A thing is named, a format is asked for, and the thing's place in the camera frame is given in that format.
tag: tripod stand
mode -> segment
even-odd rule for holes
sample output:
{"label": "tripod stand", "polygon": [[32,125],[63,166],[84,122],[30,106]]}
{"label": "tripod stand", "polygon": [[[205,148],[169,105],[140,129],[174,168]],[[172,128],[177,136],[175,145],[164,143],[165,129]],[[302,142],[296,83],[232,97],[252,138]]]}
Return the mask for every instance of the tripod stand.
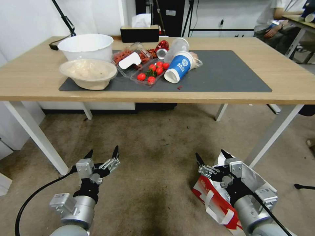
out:
{"label": "tripod stand", "polygon": [[183,34],[181,35],[182,37],[184,37],[184,33],[185,33],[185,30],[186,30],[186,26],[187,26],[189,14],[190,14],[190,21],[189,21],[189,28],[188,28],[188,37],[189,37],[189,34],[190,34],[190,26],[191,26],[191,18],[193,17],[193,8],[194,8],[195,0],[188,0],[188,1],[189,1],[189,9],[188,9],[188,13],[187,13],[187,16],[186,16],[186,21],[185,21],[185,26],[184,26]]}

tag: cherry tomato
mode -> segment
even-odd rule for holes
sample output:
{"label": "cherry tomato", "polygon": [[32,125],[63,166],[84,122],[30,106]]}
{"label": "cherry tomato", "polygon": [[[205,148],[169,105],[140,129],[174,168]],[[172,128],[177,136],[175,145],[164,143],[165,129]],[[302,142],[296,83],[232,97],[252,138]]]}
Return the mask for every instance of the cherry tomato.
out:
{"label": "cherry tomato", "polygon": [[163,73],[163,68],[162,67],[158,67],[156,70],[157,75],[160,75]]}
{"label": "cherry tomato", "polygon": [[152,71],[155,71],[157,68],[155,67],[155,65],[151,64],[151,65],[149,66],[149,69],[151,69]]}
{"label": "cherry tomato", "polygon": [[154,82],[155,82],[155,78],[154,78],[153,76],[150,76],[150,77],[148,78],[148,83],[149,83],[149,84],[154,84]]}
{"label": "cherry tomato", "polygon": [[157,67],[162,67],[162,65],[163,65],[163,62],[161,62],[161,61],[157,62]]}
{"label": "cherry tomato", "polygon": [[145,80],[145,77],[146,77],[146,76],[145,76],[144,73],[138,74],[137,80],[144,81],[144,80]]}
{"label": "cherry tomato", "polygon": [[164,69],[168,69],[168,67],[170,66],[170,64],[168,64],[168,63],[163,63],[162,66],[163,66]]}

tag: desk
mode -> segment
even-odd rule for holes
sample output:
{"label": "desk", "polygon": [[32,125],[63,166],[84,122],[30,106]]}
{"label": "desk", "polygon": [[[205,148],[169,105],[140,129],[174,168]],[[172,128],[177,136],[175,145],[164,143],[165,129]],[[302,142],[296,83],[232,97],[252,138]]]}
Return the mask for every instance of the desk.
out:
{"label": "desk", "polygon": [[[315,76],[284,57],[257,38],[187,38],[191,50],[233,50],[271,89],[272,92],[104,92],[59,91],[66,77],[59,66],[66,61],[61,51],[53,51],[48,43],[53,37],[0,68],[0,100],[29,133],[61,174],[68,167],[41,131],[21,101],[82,102],[158,102],[158,103],[246,103],[284,104],[245,163],[253,167],[303,104],[315,104]],[[174,38],[167,38],[171,43]],[[157,43],[143,43],[154,48]],[[115,40],[113,49],[129,44]],[[218,115],[224,111],[221,106]]]}
{"label": "desk", "polygon": [[301,28],[300,32],[295,37],[294,41],[292,42],[291,46],[289,47],[288,51],[285,54],[286,57],[290,57],[306,31],[315,33],[315,24],[305,22],[304,20],[300,20],[300,15],[284,15],[283,18],[289,20],[290,24],[293,24],[296,27]]}

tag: person's hand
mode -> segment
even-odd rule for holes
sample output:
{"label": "person's hand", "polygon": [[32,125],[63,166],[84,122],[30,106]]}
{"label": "person's hand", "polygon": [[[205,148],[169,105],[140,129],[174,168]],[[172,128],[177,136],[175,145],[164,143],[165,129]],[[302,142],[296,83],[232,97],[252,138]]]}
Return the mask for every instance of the person's hand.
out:
{"label": "person's hand", "polygon": [[264,35],[265,38],[271,38],[273,36],[276,35],[276,33],[278,33],[278,31],[281,29],[281,27],[279,26],[275,26],[271,29],[266,30],[266,34]]}

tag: floor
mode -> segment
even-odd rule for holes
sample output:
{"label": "floor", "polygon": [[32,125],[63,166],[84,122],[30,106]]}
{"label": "floor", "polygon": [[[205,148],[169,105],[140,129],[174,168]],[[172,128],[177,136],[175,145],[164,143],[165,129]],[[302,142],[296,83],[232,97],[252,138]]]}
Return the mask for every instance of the floor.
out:
{"label": "floor", "polygon": [[[275,115],[266,105],[229,105],[220,122],[218,105],[178,104],[174,110],[137,114],[49,114],[41,128],[71,166],[94,149],[94,161],[107,160],[119,145],[121,165],[104,179],[95,208],[92,236],[230,235],[191,192],[198,179],[195,152],[213,164],[220,149],[245,159]],[[306,146],[315,137],[315,117],[298,115],[255,170],[279,193],[274,214],[297,235],[313,235],[315,159]],[[0,161],[0,172],[13,179],[0,197],[0,229],[12,235],[22,203],[40,186],[59,177],[32,140]],[[48,204],[55,193],[74,193],[76,174],[40,192],[26,207],[21,235],[49,235],[61,226]]]}

